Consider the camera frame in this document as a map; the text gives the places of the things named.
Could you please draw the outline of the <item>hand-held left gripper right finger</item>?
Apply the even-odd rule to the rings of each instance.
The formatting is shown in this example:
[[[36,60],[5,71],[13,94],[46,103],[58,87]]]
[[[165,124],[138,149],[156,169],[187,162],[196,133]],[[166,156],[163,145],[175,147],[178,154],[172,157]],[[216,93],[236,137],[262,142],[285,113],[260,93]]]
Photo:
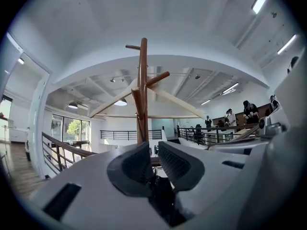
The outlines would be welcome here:
[[[249,155],[161,142],[159,158],[175,188],[176,230],[274,229],[298,200],[298,131],[258,144]]]

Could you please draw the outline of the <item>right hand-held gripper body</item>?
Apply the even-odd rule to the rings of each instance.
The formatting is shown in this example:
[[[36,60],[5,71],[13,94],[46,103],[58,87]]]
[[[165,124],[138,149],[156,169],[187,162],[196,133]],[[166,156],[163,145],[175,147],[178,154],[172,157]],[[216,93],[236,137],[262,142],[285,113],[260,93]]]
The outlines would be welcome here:
[[[307,54],[290,65],[275,89],[280,106],[259,123],[259,137],[271,139],[283,132],[307,142]]]

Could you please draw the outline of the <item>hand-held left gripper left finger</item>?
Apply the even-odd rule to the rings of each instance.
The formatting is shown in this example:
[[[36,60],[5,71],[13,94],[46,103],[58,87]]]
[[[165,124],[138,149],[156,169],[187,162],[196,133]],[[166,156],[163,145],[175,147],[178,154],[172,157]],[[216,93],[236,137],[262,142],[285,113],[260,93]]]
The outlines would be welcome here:
[[[67,230],[167,230],[150,203],[149,143],[88,156],[50,179],[30,201]]]

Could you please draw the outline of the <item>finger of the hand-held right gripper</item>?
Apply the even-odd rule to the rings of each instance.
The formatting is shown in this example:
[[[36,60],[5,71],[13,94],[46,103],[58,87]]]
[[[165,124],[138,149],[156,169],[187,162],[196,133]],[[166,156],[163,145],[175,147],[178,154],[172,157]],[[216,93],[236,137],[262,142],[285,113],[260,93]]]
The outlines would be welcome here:
[[[224,153],[249,155],[253,148],[260,145],[267,145],[270,139],[264,138],[248,138],[237,140],[230,143],[221,143],[219,145],[210,146],[209,151],[218,151]]]

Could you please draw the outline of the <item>brown wooden coat rack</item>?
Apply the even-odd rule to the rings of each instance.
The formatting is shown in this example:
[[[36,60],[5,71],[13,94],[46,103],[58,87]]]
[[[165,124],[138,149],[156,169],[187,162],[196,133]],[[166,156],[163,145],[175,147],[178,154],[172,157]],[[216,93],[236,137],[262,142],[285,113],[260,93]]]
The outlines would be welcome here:
[[[131,89],[131,94],[136,107],[137,116],[137,143],[149,141],[148,132],[148,88],[158,83],[160,80],[170,76],[170,73],[164,72],[152,79],[147,76],[147,39],[144,37],[141,40],[140,46],[126,45],[128,49],[139,50],[139,66],[137,87]]]

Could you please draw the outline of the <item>black metal walkway railing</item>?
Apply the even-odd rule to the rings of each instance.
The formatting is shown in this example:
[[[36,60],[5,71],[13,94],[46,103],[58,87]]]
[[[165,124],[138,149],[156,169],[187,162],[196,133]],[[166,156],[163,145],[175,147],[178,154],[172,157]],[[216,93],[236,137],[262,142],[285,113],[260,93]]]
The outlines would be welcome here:
[[[179,127],[177,128],[177,134],[179,138],[183,138],[184,140],[194,142],[194,131],[195,127]],[[225,143],[227,141],[230,141],[238,136],[240,134],[237,133],[236,130],[228,129],[226,127],[214,127],[214,128],[202,128],[202,132],[204,134],[204,145],[215,145],[218,143]]]

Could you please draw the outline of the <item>black office chair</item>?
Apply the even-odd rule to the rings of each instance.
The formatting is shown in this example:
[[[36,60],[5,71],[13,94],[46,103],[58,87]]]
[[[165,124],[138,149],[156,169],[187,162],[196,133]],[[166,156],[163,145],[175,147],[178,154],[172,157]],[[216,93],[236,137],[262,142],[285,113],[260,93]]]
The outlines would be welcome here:
[[[204,134],[203,134],[203,132],[202,132],[202,127],[201,127],[200,124],[197,124],[197,125],[195,126],[195,131],[194,131],[193,137],[194,137],[194,141],[195,141],[197,144],[202,144],[202,145],[204,145],[204,140],[203,140]]]

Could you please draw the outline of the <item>wood-topped black metal railing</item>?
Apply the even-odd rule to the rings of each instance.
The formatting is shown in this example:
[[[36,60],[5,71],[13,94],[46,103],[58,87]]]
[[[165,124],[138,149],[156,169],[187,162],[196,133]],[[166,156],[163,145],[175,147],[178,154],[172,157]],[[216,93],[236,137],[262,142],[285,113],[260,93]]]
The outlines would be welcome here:
[[[82,149],[82,145],[88,144],[88,141],[62,142],[42,132],[44,162],[51,170],[49,177],[54,177],[74,163],[94,155],[95,152]]]

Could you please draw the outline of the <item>black metal balcony railing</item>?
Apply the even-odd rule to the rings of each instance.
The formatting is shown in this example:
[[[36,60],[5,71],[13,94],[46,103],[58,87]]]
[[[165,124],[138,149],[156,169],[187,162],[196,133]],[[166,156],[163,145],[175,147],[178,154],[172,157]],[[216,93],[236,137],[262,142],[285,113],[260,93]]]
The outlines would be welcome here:
[[[149,130],[149,140],[162,139],[161,130]],[[114,130],[100,130],[101,139],[111,140],[137,140],[137,131],[114,131]]]

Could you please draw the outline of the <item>large glass window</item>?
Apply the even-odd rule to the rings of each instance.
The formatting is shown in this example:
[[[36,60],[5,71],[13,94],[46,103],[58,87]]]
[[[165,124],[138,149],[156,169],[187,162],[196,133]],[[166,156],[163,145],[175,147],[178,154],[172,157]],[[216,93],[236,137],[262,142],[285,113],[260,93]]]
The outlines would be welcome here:
[[[80,119],[68,118],[53,114],[51,122],[51,136],[59,141],[71,145],[80,142],[78,148],[90,150],[90,122]]]

